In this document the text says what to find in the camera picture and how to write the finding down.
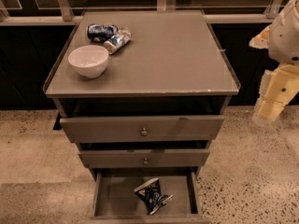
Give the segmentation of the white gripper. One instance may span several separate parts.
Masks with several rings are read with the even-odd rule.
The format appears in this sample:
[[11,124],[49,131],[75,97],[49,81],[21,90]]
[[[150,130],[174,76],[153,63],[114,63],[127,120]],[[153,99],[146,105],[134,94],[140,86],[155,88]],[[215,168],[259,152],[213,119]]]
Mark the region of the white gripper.
[[268,48],[269,57],[280,63],[274,71],[264,71],[252,117],[256,124],[269,124],[299,92],[299,0],[290,0],[249,46]]

